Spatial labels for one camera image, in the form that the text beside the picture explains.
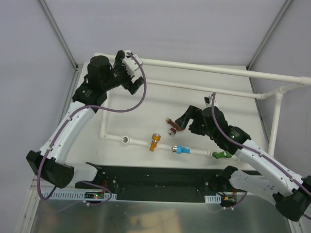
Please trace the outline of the white PVC pipe frame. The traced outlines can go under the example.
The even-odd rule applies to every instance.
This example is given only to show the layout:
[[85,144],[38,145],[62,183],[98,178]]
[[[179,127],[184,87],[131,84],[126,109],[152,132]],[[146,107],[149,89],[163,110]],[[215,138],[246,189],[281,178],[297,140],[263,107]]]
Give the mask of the white PVC pipe frame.
[[[147,87],[134,96],[121,88],[110,91],[104,105],[124,109],[145,95],[139,108],[128,113],[99,111],[87,127],[89,132],[89,162],[116,166],[158,167],[221,167],[245,166],[232,157],[215,159],[218,146],[207,136],[189,130],[169,136],[166,119],[179,118],[190,105],[203,109],[204,97],[216,93],[216,100],[229,124],[247,132],[264,149],[268,148],[259,120],[256,101],[274,100],[276,94],[287,97],[295,89],[305,87],[296,83],[280,84],[268,94],[254,94],[247,77],[209,73],[171,67],[144,65]],[[152,135],[161,136],[154,151],[149,151]],[[190,149],[190,154],[172,153],[172,146]]]

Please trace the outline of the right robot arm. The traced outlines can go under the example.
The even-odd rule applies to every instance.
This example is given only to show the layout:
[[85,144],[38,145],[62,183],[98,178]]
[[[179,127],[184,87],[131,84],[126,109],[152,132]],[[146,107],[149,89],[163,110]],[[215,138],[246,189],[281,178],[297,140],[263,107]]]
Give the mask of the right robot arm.
[[175,124],[191,133],[208,136],[222,150],[242,159],[264,179],[248,178],[246,173],[227,167],[229,175],[219,179],[223,191],[245,190],[270,202],[287,219],[299,221],[311,204],[311,178],[289,170],[260,149],[259,145],[239,127],[229,125],[216,106],[199,109],[189,106]]

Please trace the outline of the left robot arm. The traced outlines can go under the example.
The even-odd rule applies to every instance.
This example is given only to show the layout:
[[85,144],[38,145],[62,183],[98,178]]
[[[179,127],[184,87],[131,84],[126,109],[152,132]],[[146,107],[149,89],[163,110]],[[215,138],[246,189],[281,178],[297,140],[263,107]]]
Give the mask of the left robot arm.
[[115,62],[110,63],[104,55],[96,55],[87,65],[87,74],[75,90],[72,102],[61,123],[50,139],[38,150],[29,151],[26,160],[37,176],[57,188],[65,188],[71,182],[86,181],[93,189],[99,188],[103,178],[97,168],[89,164],[68,164],[69,151],[86,123],[103,107],[110,90],[122,86],[131,95],[141,86],[146,87],[143,74],[135,78],[135,72],[142,69],[141,59],[130,51],[118,51]]

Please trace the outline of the brown water faucet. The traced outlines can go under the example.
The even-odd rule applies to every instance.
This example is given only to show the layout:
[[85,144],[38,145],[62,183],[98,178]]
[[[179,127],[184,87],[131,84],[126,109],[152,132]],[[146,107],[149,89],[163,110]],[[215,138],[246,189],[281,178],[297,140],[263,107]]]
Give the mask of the brown water faucet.
[[184,130],[184,128],[181,128],[180,126],[178,126],[170,118],[166,119],[166,122],[171,126],[170,129],[168,130],[169,136],[175,136],[177,132],[181,132]]

